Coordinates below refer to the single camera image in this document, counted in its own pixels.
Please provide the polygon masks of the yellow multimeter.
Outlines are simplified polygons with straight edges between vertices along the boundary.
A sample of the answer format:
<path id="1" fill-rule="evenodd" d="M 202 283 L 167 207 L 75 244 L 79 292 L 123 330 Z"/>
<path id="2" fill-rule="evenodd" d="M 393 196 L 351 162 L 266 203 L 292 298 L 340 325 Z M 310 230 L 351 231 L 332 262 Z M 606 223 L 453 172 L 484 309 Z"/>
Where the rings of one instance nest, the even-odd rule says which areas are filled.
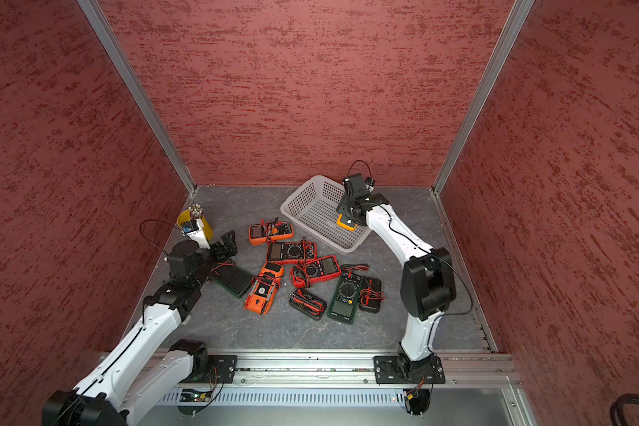
<path id="1" fill-rule="evenodd" d="M 337 225 L 350 232 L 355 231 L 358 227 L 358 224 L 352 218 L 344 214 L 340 214 L 337 218 Z"/>

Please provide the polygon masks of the orange black multimeter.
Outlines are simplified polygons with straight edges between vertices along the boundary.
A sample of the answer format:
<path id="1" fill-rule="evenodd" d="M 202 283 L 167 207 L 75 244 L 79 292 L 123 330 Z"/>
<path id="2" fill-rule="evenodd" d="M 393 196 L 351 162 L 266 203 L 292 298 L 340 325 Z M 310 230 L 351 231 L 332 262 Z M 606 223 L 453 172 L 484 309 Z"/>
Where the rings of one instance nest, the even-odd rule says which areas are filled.
<path id="1" fill-rule="evenodd" d="M 252 291 L 244 303 L 244 309 L 259 315 L 268 314 L 282 285 L 283 275 L 282 264 L 266 262 L 260 273 L 251 281 Z"/>

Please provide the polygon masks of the red multimeter with leads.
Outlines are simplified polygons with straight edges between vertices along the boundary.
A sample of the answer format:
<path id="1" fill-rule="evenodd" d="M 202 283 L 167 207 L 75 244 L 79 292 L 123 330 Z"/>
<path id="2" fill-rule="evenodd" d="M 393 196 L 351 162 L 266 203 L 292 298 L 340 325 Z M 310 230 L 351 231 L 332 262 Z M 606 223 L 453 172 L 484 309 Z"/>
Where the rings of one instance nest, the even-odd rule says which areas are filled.
<path id="1" fill-rule="evenodd" d="M 335 256 L 308 260 L 292 266 L 289 277 L 297 289 L 308 289 L 316 283 L 335 280 L 341 269 Z"/>

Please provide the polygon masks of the green large multimeter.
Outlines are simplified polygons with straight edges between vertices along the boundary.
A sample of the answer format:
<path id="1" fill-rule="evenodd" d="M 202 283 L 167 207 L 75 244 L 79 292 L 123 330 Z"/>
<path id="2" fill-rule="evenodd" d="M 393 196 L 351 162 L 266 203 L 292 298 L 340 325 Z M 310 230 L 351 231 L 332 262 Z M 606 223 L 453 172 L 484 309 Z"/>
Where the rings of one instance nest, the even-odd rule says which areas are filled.
<path id="1" fill-rule="evenodd" d="M 343 274 L 335 287 L 335 293 L 328 307 L 327 316 L 333 321 L 351 325 L 359 305 L 362 277 Z"/>

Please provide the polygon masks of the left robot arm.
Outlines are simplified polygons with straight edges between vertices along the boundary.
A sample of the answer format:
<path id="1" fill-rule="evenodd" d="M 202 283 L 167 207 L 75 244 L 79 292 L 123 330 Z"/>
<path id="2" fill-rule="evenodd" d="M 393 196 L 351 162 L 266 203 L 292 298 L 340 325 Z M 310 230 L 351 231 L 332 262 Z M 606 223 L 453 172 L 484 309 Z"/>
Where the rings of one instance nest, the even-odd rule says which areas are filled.
<path id="1" fill-rule="evenodd" d="M 213 397 L 234 380 L 237 356 L 211 356 L 206 344 L 179 340 L 146 375 L 142 370 L 160 344 L 189 317 L 202 284 L 237 253 L 234 232 L 221 245 L 200 249 L 192 240 L 169 255 L 170 280 L 143 302 L 128 335 L 72 390 L 55 392 L 44 403 L 44 425 L 136 425 L 180 383 L 212 384 Z"/>

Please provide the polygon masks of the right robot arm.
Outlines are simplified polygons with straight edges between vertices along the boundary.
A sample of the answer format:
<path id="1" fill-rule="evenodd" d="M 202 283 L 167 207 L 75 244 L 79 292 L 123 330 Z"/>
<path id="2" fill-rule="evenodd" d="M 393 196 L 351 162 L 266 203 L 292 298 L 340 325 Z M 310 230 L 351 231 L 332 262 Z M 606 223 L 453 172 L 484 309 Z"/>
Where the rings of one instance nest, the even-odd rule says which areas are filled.
<path id="1" fill-rule="evenodd" d="M 337 212 L 341 227 L 361 225 L 375 232 L 403 267 L 399 294 L 408 324 L 399 343 L 397 371 L 410 380 L 433 365 L 431 344 L 438 323 L 456 299 L 451 257 L 418 237 L 383 195 L 346 192 Z"/>

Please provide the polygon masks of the dark green multimeter left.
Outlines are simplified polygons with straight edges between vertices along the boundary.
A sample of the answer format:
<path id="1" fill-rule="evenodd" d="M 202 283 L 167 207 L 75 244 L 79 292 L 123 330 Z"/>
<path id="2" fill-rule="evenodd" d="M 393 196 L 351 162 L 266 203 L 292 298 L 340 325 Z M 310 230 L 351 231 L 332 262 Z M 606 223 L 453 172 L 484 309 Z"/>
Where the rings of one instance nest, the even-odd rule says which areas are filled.
<path id="1" fill-rule="evenodd" d="M 216 267 L 209 276 L 211 282 L 220 285 L 237 298 L 242 298 L 250 291 L 253 279 L 253 274 L 235 264 L 222 264 Z"/>

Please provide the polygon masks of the white plastic perforated basket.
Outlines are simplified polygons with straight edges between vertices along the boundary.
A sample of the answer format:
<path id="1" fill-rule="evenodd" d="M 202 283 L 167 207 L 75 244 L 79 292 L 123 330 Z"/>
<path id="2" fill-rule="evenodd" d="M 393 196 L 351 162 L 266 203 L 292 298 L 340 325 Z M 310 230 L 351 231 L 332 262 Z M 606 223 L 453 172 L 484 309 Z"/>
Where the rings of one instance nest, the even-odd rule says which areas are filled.
<path id="1" fill-rule="evenodd" d="M 348 255 L 360 246 L 371 230 L 358 225 L 354 231 L 341 227 L 337 207 L 344 187 L 321 175 L 311 177 L 282 202 L 280 212 L 295 226 L 332 249 Z"/>

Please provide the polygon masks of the orange multimeter near back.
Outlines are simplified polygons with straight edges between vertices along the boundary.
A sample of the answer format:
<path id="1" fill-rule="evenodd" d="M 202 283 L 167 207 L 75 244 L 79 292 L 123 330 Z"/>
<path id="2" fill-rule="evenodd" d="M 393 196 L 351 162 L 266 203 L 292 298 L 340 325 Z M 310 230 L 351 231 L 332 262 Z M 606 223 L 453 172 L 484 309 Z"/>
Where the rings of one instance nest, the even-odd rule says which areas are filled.
<path id="1" fill-rule="evenodd" d="M 248 240 L 254 246 L 285 241 L 295 236 L 293 225 L 277 218 L 271 221 L 261 219 L 259 224 L 252 225 L 248 231 Z"/>

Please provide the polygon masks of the red black multimeter upper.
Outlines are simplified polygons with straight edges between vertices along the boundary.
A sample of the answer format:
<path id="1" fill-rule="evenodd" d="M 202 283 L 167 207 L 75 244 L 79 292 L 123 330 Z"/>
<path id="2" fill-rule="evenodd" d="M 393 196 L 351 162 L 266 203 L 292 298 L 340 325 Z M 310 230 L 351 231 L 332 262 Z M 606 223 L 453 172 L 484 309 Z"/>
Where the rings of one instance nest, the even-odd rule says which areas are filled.
<path id="1" fill-rule="evenodd" d="M 269 245 L 266 260 L 277 264 L 298 264 L 317 259 L 318 250 L 315 242 L 280 241 Z"/>

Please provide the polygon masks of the pens in cup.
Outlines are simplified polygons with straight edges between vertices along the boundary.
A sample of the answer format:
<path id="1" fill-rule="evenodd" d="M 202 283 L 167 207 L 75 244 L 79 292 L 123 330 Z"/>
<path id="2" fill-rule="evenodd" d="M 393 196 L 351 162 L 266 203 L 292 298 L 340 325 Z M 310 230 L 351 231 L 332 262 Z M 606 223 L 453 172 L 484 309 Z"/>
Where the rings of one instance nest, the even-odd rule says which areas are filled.
<path id="1" fill-rule="evenodd" d="M 202 206 L 198 203 L 194 203 L 188 207 L 191 220 L 196 220 L 202 217 Z"/>

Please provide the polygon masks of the yellow metal pen cup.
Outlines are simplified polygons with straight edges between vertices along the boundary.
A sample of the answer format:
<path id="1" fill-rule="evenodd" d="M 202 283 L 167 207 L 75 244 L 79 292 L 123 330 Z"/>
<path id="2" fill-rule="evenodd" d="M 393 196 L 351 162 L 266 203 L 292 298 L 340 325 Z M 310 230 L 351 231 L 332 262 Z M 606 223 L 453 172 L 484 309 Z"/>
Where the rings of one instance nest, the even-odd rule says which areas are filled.
<path id="1" fill-rule="evenodd" d="M 209 241 L 213 238 L 213 230 L 209 222 L 202 216 L 202 211 L 197 209 L 188 209 L 180 213 L 177 219 L 177 225 L 182 233 L 189 237 L 204 238 Z"/>

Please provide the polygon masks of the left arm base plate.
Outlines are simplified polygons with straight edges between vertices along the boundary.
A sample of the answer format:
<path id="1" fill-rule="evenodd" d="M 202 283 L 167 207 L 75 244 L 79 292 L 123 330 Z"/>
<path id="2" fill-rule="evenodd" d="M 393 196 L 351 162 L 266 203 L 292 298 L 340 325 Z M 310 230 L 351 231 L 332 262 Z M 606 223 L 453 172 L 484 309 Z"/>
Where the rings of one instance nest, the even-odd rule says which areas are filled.
<path id="1" fill-rule="evenodd" d="M 190 383 L 230 384 L 234 382 L 239 357 L 237 355 L 209 355 L 196 360 Z"/>

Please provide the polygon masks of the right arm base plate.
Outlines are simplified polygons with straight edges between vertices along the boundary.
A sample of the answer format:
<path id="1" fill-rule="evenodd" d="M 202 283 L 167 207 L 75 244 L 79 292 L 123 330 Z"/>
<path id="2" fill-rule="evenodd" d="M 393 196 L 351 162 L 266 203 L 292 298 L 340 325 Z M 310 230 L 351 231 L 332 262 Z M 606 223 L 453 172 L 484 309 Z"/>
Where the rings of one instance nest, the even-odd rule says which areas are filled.
<path id="1" fill-rule="evenodd" d="M 440 357 L 410 361 L 404 355 L 374 356 L 374 370 L 378 384 L 445 384 L 446 376 Z"/>

